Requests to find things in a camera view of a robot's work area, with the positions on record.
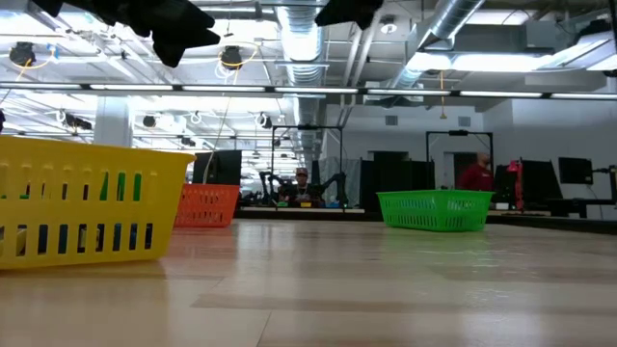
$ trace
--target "orange basket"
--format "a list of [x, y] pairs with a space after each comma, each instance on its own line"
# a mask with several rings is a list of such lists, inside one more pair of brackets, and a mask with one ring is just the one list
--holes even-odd
[[227, 227], [239, 192], [239, 186], [184, 184], [174, 227]]

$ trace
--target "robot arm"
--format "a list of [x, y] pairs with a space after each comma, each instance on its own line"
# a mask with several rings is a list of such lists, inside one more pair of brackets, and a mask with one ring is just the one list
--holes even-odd
[[336, 200], [340, 204], [347, 204], [349, 201], [345, 194], [345, 182], [347, 181], [347, 175], [345, 173], [335, 173], [330, 179], [319, 185], [319, 191], [323, 195], [326, 189], [336, 182]]
[[[268, 187], [266, 186], [266, 177], [269, 181], [269, 186], [270, 186], [270, 192], [268, 193]], [[279, 182], [279, 184], [281, 185], [281, 192], [284, 193], [286, 187], [289, 185], [289, 182], [286, 182], [284, 179], [278, 177], [277, 175], [271, 173], [271, 172], [263, 172], [263, 173], [259, 173], [259, 179], [261, 180], [261, 187], [263, 188], [263, 199], [262, 202], [265, 204], [269, 204], [272, 200], [275, 200], [277, 198], [277, 195], [275, 194], [274, 191], [274, 184], [273, 182], [276, 180], [277, 182]]]

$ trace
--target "ceiling light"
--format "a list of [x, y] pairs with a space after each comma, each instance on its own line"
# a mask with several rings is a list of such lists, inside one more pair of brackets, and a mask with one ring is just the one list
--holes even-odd
[[4, 123], [2, 123], [2, 125], [4, 126], [5, 129], [11, 129], [11, 130], [16, 130], [16, 131], [26, 131], [26, 129], [23, 126], [13, 124], [8, 121], [5, 121]]
[[596, 50], [607, 42], [608, 40], [590, 41], [581, 39], [576, 45], [559, 51], [552, 56], [546, 57], [543, 63], [540, 65], [540, 68], [567, 67], [570, 63], [574, 62], [578, 58], [587, 55], [587, 53]]
[[604, 93], [554, 93], [551, 98], [569, 100], [617, 100], [617, 94]]
[[442, 54], [418, 52], [409, 60], [406, 66], [410, 70], [425, 71], [429, 69], [447, 70], [452, 68], [450, 57]]
[[480, 96], [480, 97], [540, 97], [542, 93], [525, 92], [461, 92], [461, 96]]
[[8, 89], [32, 89], [32, 90], [74, 90], [81, 89], [78, 84], [64, 83], [0, 83], [0, 88]]
[[465, 54], [456, 58], [452, 69], [485, 72], [529, 72], [545, 64], [544, 57], [521, 54]]
[[277, 93], [358, 93], [357, 88], [302, 88], [302, 87], [276, 87]]
[[244, 92], [244, 93], [263, 93], [264, 87], [239, 87], [239, 86], [184, 86], [186, 92]]
[[172, 91], [174, 89], [168, 85], [90, 85], [90, 88], [98, 91]]
[[588, 70], [592, 71], [612, 71], [614, 69], [617, 69], [617, 55], [612, 55], [588, 68]]
[[409, 96], [448, 96], [450, 91], [427, 91], [427, 90], [391, 90], [391, 89], [370, 89], [369, 94], [381, 95], [409, 95]]

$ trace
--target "monitor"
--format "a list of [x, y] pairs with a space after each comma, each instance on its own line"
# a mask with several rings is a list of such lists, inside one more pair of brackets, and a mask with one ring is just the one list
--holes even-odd
[[523, 199], [526, 206], [563, 199], [552, 162], [523, 160]]
[[[196, 153], [193, 183], [204, 183], [205, 168], [212, 153]], [[219, 150], [208, 168], [207, 183], [240, 185], [242, 172], [242, 150]]]
[[594, 184], [593, 171], [589, 159], [559, 158], [559, 181], [562, 184]]

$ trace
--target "man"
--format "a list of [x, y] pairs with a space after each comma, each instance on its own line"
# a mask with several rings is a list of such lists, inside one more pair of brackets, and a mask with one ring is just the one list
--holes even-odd
[[290, 186], [281, 192], [281, 201], [289, 202], [320, 202], [321, 194], [316, 187], [309, 184], [309, 171], [306, 168], [296, 169], [297, 185]]
[[492, 192], [493, 173], [488, 169], [491, 157], [487, 153], [478, 153], [477, 162], [468, 167], [456, 184], [457, 189]]

